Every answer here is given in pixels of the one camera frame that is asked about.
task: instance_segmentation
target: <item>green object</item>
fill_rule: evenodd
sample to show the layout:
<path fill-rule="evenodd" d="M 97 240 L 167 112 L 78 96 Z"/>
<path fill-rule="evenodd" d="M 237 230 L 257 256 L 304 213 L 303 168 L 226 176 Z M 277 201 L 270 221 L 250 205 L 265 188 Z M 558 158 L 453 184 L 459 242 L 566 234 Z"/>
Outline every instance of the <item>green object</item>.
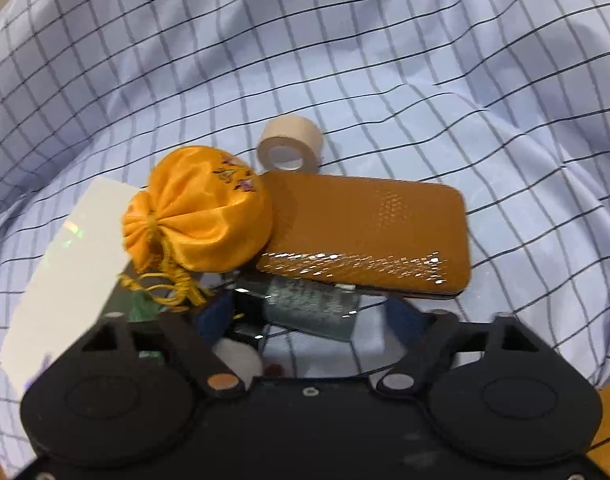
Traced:
<path fill-rule="evenodd" d="M 165 356 L 163 352 L 157 352 L 156 350 L 142 350 L 139 352 L 139 359 L 151 359 L 158 365 L 165 364 Z"/>
<path fill-rule="evenodd" d="M 133 292 L 122 286 L 119 282 L 116 282 L 112 294 L 110 294 L 103 307 L 101 317 L 109 312 L 122 312 L 127 316 L 133 308 L 133 296 Z"/>
<path fill-rule="evenodd" d="M 127 314 L 127 322 L 154 321 L 160 312 L 160 305 L 156 303 L 144 290 L 131 292 L 132 309 Z"/>

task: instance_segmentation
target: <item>blue object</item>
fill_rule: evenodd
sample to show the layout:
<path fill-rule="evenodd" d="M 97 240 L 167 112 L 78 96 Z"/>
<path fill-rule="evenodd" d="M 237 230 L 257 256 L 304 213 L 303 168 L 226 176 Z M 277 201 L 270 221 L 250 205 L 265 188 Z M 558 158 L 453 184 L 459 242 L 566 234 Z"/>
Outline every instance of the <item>blue object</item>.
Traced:
<path fill-rule="evenodd" d="M 233 316 L 234 298 L 232 291 L 227 290 L 196 317 L 194 329 L 209 346 L 214 346 L 225 334 Z"/>
<path fill-rule="evenodd" d="M 427 329 L 427 317 L 413 306 L 396 297 L 385 302 L 387 325 L 403 346 L 409 346 Z"/>

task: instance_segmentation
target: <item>orange drawstring pouch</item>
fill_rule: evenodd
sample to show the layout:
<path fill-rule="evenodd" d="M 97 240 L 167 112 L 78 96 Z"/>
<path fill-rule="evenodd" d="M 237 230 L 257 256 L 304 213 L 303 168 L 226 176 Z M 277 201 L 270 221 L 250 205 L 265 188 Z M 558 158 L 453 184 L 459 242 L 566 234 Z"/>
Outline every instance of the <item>orange drawstring pouch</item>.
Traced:
<path fill-rule="evenodd" d="M 122 217 L 125 250 L 138 274 L 122 274 L 130 290 L 173 291 L 152 298 L 170 310 L 185 300 L 204 306 L 209 292 L 190 272 L 227 272 L 267 243 L 272 204 L 261 180 L 237 157 L 208 146 L 179 148 L 150 174 Z M 144 278 L 169 283 L 143 286 Z"/>

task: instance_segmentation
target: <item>screw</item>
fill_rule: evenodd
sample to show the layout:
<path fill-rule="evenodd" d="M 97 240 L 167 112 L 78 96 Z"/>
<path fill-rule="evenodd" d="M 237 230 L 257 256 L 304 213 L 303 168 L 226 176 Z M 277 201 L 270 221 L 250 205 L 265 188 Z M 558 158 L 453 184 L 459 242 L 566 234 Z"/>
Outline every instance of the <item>screw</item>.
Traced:
<path fill-rule="evenodd" d="M 239 383 L 239 378 L 232 374 L 215 374 L 207 380 L 210 388 L 217 391 L 231 390 L 236 388 Z"/>
<path fill-rule="evenodd" d="M 406 390 L 414 386 L 414 378 L 405 374 L 390 374 L 383 377 L 383 385 L 388 390 Z"/>
<path fill-rule="evenodd" d="M 313 386 L 308 386 L 303 390 L 303 395 L 305 397 L 316 397 L 319 393 L 320 392 Z"/>

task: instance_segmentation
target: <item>white box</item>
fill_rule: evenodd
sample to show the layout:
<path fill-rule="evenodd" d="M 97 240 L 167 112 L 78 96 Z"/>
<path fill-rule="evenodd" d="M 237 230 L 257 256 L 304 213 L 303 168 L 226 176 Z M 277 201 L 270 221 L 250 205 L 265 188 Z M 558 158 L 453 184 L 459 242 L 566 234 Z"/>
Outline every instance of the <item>white box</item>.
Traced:
<path fill-rule="evenodd" d="M 95 178 L 50 243 L 21 297 L 0 351 L 20 397 L 106 310 L 131 306 L 117 276 L 130 258 L 121 216 L 138 188 Z"/>

